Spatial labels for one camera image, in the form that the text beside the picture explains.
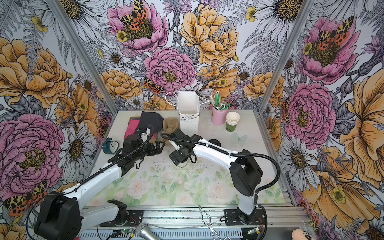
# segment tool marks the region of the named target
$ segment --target teal alarm clock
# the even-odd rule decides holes
[[[103,146],[101,148],[105,154],[115,154],[119,149],[119,143],[109,137],[103,142]]]

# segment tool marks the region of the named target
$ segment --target pink cup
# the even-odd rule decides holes
[[[225,118],[227,116],[228,109],[219,111],[215,108],[212,108],[212,123],[216,126],[221,126],[225,123]]]

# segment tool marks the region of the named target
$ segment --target clock face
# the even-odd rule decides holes
[[[116,141],[111,141],[109,143],[109,149],[111,150],[111,153],[116,153],[116,151],[118,150],[119,148],[119,143],[116,142]]]

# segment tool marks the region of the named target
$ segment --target microphone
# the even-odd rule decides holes
[[[145,240],[160,240],[156,235],[151,232],[149,229],[149,224],[146,222],[142,222],[136,227],[136,233],[144,238]]]

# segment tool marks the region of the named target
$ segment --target gift bag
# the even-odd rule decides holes
[[[174,93],[177,96],[177,105],[168,102],[167,95],[169,93]],[[199,96],[194,91],[178,91],[177,94],[175,92],[169,93],[166,94],[166,100],[168,104],[175,106],[179,112],[181,131],[190,137],[193,134],[197,134],[199,130],[200,105],[204,103],[200,103]]]

